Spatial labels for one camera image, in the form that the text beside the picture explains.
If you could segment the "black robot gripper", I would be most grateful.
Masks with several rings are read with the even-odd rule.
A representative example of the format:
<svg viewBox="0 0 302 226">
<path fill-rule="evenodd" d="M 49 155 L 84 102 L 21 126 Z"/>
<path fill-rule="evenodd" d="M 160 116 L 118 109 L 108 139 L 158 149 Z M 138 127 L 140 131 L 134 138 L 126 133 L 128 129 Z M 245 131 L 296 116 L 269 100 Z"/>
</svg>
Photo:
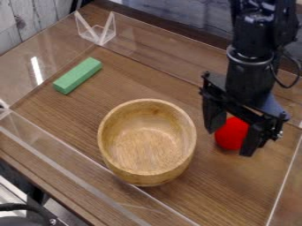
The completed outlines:
<svg viewBox="0 0 302 226">
<path fill-rule="evenodd" d="M 233 45 L 225 49 L 225 75 L 204 72 L 198 93 L 202 98 L 204 127 L 213 133 L 225 123 L 227 113 L 248 124 L 239 154 L 249 157 L 267 140 L 276 140 L 288 114 L 272 95 L 277 83 L 279 55 L 243 54 Z"/>
</svg>

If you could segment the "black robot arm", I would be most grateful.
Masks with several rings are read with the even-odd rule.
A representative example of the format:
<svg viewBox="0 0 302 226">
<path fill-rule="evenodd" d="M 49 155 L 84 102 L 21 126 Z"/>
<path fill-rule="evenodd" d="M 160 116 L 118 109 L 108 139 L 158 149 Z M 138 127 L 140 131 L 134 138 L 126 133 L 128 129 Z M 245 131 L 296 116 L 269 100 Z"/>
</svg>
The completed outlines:
<svg viewBox="0 0 302 226">
<path fill-rule="evenodd" d="M 249 156 L 269 140 L 280 138 L 289 115 L 272 94 L 273 86 L 291 88 L 277 77 L 279 61 L 289 57 L 285 45 L 296 40 L 300 24 L 296 0 L 228 0 L 232 41 L 225 49 L 224 75 L 204 72 L 201 110 L 205 130 L 212 133 L 227 115 L 248 124 L 239 154 Z"/>
</svg>

